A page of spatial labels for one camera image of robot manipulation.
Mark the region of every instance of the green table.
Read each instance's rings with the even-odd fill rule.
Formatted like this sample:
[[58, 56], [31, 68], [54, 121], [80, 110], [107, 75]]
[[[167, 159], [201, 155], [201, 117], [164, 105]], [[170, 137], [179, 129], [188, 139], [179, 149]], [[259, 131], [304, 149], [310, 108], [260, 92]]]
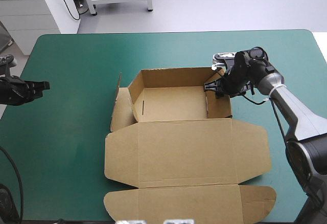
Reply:
[[[127, 86], [140, 69], [210, 66], [214, 53], [254, 46], [268, 52], [294, 94], [327, 117], [327, 65], [309, 31], [40, 37], [22, 78], [47, 80], [51, 90], [32, 103], [8, 107], [0, 120], [0, 144], [21, 172], [25, 219], [110, 220], [104, 195], [131, 188], [104, 176], [104, 139], [120, 72], [122, 86]], [[260, 101], [262, 96], [253, 99]], [[270, 104], [258, 107], [237, 97], [232, 110], [235, 119], [268, 130], [272, 170], [246, 183], [270, 185], [277, 191], [276, 205], [266, 221], [293, 221], [306, 196], [286, 162]], [[3, 156], [0, 173], [0, 182], [18, 203], [18, 184]]]

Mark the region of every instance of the silver robot arm segment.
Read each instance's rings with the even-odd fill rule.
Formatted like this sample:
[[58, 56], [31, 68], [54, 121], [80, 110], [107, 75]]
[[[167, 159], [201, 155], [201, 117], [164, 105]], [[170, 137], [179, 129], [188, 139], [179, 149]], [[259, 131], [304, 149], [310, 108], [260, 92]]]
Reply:
[[213, 63], [213, 70], [226, 71], [220, 79], [206, 83], [205, 91], [214, 91], [217, 98], [232, 98], [245, 96], [248, 90], [254, 94], [257, 88], [282, 113], [289, 125], [286, 135], [283, 133], [286, 157], [309, 197], [295, 223], [327, 224], [327, 120], [314, 114], [287, 89], [283, 76], [262, 48], [216, 54]]

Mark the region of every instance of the cardboard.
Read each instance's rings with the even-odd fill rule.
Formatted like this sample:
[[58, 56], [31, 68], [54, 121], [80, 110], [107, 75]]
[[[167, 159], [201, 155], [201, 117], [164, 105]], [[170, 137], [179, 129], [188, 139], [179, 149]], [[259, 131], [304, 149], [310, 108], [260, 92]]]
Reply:
[[106, 177], [139, 188], [105, 196], [115, 220], [256, 223], [275, 202], [270, 187], [238, 185], [271, 168], [266, 131], [249, 123], [136, 123], [110, 133], [105, 153]]
[[203, 91], [219, 77], [210, 68], [154, 69], [118, 84], [105, 175], [138, 189], [105, 196], [114, 220], [250, 224], [269, 214], [271, 187], [239, 185], [270, 170], [267, 133], [231, 119], [228, 96]]
[[196, 224], [251, 224], [267, 216], [275, 199], [270, 187], [215, 185], [111, 192], [104, 204], [114, 220], [162, 224], [167, 218], [192, 218]]
[[229, 96], [216, 99], [203, 84], [220, 76], [211, 68], [142, 70], [126, 90], [119, 88], [111, 131], [136, 121], [172, 121], [231, 117]]

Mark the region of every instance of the box flap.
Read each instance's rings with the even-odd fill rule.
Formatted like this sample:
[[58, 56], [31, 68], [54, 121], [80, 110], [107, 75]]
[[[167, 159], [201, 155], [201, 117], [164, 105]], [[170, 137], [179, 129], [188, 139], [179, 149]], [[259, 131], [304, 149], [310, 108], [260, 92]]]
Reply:
[[264, 219], [276, 202], [276, 192], [271, 187], [240, 186], [244, 224]]
[[116, 102], [113, 107], [110, 131], [114, 132], [134, 123], [136, 123], [136, 120], [133, 115], [132, 102], [128, 88], [119, 87]]
[[232, 119], [136, 123], [106, 139], [105, 175], [139, 188], [237, 184], [270, 169], [267, 135]]
[[[239, 185], [221, 185], [111, 192], [104, 197], [104, 205], [114, 220], [142, 219], [148, 224], [162, 224], [166, 219], [194, 219], [196, 224], [250, 224], [262, 220], [274, 204], [274, 190], [250, 187], [254, 195], [250, 197], [241, 187], [242, 191]], [[251, 205], [254, 201], [260, 203], [257, 210]], [[255, 216], [254, 222], [250, 213]]]
[[268, 135], [261, 126], [231, 119], [238, 182], [244, 182], [271, 169]]
[[107, 136], [105, 148], [105, 175], [107, 178], [138, 186], [137, 133], [137, 124], [134, 124]]

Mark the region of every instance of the white cabinet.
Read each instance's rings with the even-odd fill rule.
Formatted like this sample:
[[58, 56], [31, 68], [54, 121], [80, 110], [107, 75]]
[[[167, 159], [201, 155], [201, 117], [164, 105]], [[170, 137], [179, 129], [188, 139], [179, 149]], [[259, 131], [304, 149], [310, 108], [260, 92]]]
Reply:
[[[73, 0], [66, 0], [78, 18]], [[44, 34], [77, 33], [80, 20], [69, 14], [63, 0], [0, 0], [0, 21], [25, 55]]]

